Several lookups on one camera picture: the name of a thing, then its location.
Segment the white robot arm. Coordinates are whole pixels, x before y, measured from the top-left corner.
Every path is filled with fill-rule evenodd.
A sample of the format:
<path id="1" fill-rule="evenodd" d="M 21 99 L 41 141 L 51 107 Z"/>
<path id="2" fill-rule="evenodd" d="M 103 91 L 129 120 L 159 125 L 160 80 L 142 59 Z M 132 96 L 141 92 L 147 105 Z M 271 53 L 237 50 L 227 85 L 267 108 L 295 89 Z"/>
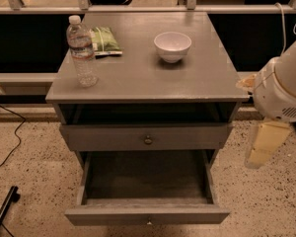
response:
<path id="1" fill-rule="evenodd" d="M 252 94 L 263 120 L 251 128 L 245 165 L 258 169 L 285 142 L 296 122 L 296 41 L 259 71 Z"/>

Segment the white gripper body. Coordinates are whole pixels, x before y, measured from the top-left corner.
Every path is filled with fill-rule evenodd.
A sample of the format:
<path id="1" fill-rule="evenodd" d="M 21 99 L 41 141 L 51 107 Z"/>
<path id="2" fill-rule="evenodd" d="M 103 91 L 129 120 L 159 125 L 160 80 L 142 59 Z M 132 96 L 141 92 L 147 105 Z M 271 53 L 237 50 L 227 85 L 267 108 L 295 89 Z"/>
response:
<path id="1" fill-rule="evenodd" d="M 255 78 L 253 99 L 264 117 L 296 122 L 296 62 L 290 68 L 281 56 L 273 57 Z"/>

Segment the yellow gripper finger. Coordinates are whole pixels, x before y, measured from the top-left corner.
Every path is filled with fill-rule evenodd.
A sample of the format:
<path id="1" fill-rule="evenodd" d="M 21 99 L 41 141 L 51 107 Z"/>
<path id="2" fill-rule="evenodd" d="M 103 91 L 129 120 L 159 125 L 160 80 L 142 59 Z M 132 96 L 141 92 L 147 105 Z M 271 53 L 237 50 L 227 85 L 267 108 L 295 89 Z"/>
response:
<path id="1" fill-rule="evenodd" d="M 253 125 L 245 153 L 245 166 L 251 169 L 263 166 L 290 133 L 290 124 L 280 120 L 265 118 Z"/>

